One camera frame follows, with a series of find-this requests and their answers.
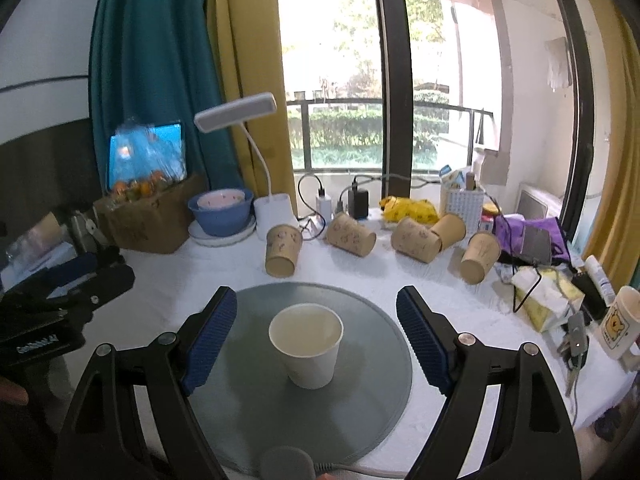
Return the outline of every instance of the white wall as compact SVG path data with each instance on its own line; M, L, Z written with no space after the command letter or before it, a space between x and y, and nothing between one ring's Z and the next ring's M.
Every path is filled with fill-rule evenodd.
M521 183L540 184L550 156L548 140L571 142L574 105L572 88L553 92L547 84L545 41L564 36L562 23L515 0L502 3L511 44L513 131L507 184L495 192L502 207L512 211ZM562 191L566 178L558 181Z
M97 0L21 0L0 33L0 89L86 75ZM0 93L0 144L88 117L87 82L55 82Z
M600 29L589 0L575 0L580 11L580 17L587 37L591 70L593 73L595 130L593 168L589 180L588 195L602 191L607 159L609 158L609 143L607 141L611 130L611 104L609 97L609 71L607 59L602 44ZM568 134L549 137L547 139L547 159L540 186L549 192L560 195L564 193L564 186L560 186L569 171L572 151L572 138Z

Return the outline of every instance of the green hedge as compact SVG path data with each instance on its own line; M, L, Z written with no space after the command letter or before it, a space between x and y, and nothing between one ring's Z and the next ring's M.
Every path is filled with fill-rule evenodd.
M414 91L414 162L435 161L437 141L449 131L449 111L421 107L419 102L449 103L449 96L433 90ZM315 108L309 114L312 165L375 167L382 164L382 105L345 105ZM303 167L302 117L287 110L292 158Z
M293 149L302 149L302 117L296 109L287 111L289 138ZM338 148L342 146L374 146L382 144L382 110L338 108L316 109L309 114L312 148ZM449 131L449 121L414 114L414 146L418 149L433 147L441 134Z

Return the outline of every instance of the blue rubber pad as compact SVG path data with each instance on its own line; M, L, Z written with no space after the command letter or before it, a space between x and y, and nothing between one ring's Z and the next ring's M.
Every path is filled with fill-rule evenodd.
M186 373L182 378L182 389L187 396L207 381L226 336L236 320L237 312L236 293L229 289L187 354Z
M449 395L453 381L449 375L449 358L414 299L405 290L398 292L396 313L427 382L440 393Z

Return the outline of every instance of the finger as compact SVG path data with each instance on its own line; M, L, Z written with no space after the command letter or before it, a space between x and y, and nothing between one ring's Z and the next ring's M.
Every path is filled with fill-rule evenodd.
M29 402L29 395L23 387L0 377L0 401L15 406L26 406Z

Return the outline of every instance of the cardboard box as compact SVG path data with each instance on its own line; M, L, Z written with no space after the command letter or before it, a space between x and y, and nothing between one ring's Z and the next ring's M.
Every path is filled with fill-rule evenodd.
M111 210L111 200L94 203L98 227L121 249L170 254L189 238L193 214L187 201L207 189L203 175L193 175L166 191Z

